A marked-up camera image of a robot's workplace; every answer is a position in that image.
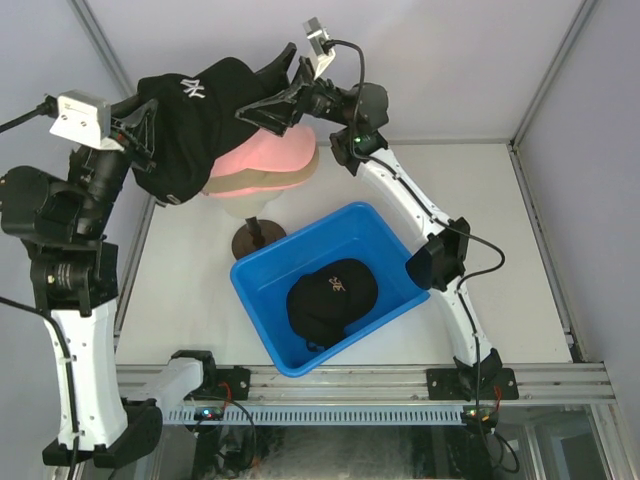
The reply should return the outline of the dark cap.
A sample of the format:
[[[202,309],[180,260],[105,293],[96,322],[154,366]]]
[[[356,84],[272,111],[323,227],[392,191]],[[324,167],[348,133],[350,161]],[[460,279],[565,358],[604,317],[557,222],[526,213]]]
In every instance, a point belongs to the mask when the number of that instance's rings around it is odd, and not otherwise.
[[[266,93],[244,62],[227,57],[191,77],[167,73],[142,78],[137,96],[143,103],[157,101],[158,107],[155,167],[136,170],[135,181],[160,202],[179,205],[203,190],[219,157],[257,132],[235,113]]]

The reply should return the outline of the beige cap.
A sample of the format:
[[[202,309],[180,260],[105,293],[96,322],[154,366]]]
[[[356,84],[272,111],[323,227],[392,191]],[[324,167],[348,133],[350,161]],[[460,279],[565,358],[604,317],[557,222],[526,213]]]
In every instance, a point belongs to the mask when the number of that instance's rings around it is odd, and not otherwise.
[[[210,177],[201,192],[205,195],[244,195],[244,190],[286,190],[309,180],[319,163],[319,149],[315,148],[310,161],[300,170],[268,172],[245,169],[224,176]]]

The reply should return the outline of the dark round wooden stand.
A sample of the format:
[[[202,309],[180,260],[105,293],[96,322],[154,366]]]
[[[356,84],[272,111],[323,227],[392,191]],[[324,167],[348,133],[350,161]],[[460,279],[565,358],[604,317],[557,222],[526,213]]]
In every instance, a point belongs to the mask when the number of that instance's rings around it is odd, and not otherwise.
[[[240,260],[285,236],[285,230],[276,222],[256,217],[247,218],[233,236],[232,254],[236,260]]]

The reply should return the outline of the blue plastic bin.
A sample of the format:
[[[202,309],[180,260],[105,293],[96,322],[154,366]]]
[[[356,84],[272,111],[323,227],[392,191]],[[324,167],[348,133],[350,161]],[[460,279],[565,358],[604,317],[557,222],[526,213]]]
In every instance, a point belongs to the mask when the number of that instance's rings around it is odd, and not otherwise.
[[[296,378],[428,299],[428,292],[406,272],[409,257],[377,211],[355,202],[239,260],[230,278],[275,367]],[[287,294],[301,276],[347,258],[372,271],[379,287],[377,302],[346,328],[346,339],[323,352],[311,352],[289,324]]]

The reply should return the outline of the pink baseball cap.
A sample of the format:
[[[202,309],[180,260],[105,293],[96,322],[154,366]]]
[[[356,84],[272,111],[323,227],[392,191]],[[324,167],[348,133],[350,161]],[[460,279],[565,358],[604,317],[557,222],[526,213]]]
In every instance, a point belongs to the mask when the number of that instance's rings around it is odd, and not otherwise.
[[[248,187],[248,188],[242,188],[239,190],[232,190],[232,191],[225,191],[225,192],[213,192],[213,191],[208,191],[206,189],[203,189],[201,190],[200,193],[202,195],[205,195],[208,197],[214,197],[214,198],[235,198],[235,197],[242,197],[242,196],[248,196],[248,195],[254,195],[254,194],[261,194],[261,193],[286,191],[286,190],[299,187],[303,183],[304,182],[298,182],[290,185],[275,186],[275,187]]]

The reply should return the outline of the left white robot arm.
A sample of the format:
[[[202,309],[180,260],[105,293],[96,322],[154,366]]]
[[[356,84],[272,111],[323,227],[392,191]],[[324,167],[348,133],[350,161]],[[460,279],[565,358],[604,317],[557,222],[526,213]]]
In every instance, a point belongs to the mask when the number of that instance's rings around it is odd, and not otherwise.
[[[61,415],[42,453],[48,466],[133,463],[157,446],[167,411],[219,387],[210,352],[180,350],[140,391],[119,392],[118,248],[104,231],[129,170],[153,167],[157,108],[136,98],[111,105],[78,90],[47,97],[35,114],[51,117],[52,133],[77,144],[67,178],[22,165],[1,179],[1,228],[27,251],[30,312],[44,320],[54,349]]]

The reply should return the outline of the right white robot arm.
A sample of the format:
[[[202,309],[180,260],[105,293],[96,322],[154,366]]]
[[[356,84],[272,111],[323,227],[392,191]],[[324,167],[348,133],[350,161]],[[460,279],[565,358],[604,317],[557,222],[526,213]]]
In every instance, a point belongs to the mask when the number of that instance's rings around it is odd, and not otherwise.
[[[467,289],[465,260],[475,235],[468,221],[437,207],[401,166],[380,130],[388,121],[386,89],[360,78],[346,90],[321,78],[294,43],[256,73],[267,95],[239,108],[236,117],[283,135],[310,115],[340,125],[331,134],[336,162],[381,193],[417,230],[419,247],[405,264],[413,283],[438,301],[453,347],[461,391],[480,399],[492,391],[503,363],[488,340]]]

